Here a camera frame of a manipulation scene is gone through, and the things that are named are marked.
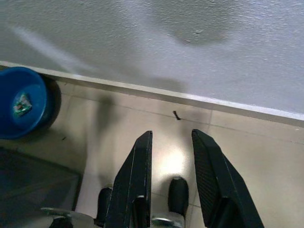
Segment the white baseboard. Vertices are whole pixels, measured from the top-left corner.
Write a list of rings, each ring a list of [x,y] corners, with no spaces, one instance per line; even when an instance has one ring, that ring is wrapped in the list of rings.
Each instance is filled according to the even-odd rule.
[[[142,85],[82,76],[34,66],[26,66],[7,61],[0,61],[0,66],[4,68],[23,66],[25,68],[32,69],[38,73],[41,73],[58,81],[67,82],[75,85],[102,89],[122,94],[146,97],[150,99],[158,99],[183,105],[190,105],[304,128],[304,114],[291,113],[287,111],[260,107],[255,105],[235,103],[210,97],[191,95],[187,93],[174,92],[170,90],[147,87]]]

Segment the black robot right foot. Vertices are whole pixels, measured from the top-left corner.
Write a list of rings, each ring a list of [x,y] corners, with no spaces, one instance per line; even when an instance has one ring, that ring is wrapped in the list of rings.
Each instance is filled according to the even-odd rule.
[[[167,208],[153,214],[151,228],[186,228],[189,187],[183,177],[173,177],[168,190]]]

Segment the dark floor mat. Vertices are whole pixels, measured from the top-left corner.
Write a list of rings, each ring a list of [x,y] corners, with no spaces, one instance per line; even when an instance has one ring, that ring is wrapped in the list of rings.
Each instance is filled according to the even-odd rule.
[[[40,208],[74,210],[81,175],[67,167],[0,148],[0,228]]]

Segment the green white packet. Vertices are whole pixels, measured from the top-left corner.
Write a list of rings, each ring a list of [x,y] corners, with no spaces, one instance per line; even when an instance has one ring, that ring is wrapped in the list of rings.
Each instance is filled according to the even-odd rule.
[[[27,114],[32,109],[30,98],[27,94],[22,94],[19,100],[14,104],[13,111],[17,117]]]

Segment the blue plastic basin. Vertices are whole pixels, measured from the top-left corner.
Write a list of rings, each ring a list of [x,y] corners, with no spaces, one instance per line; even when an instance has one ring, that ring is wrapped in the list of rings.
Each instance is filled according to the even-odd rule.
[[[32,109],[17,117],[13,106],[27,94]],[[55,81],[25,67],[0,70],[0,139],[19,139],[49,124],[61,92]]]

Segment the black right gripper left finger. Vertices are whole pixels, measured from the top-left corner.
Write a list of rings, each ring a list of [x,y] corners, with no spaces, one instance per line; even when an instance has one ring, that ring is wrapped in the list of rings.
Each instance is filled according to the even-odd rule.
[[[105,228],[149,228],[151,225],[152,131],[134,143],[116,178]]]

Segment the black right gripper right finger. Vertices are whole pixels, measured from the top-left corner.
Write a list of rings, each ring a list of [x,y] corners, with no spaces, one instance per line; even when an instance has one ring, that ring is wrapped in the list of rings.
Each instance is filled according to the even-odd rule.
[[[248,188],[215,140],[191,133],[196,182],[206,228],[264,228]]]

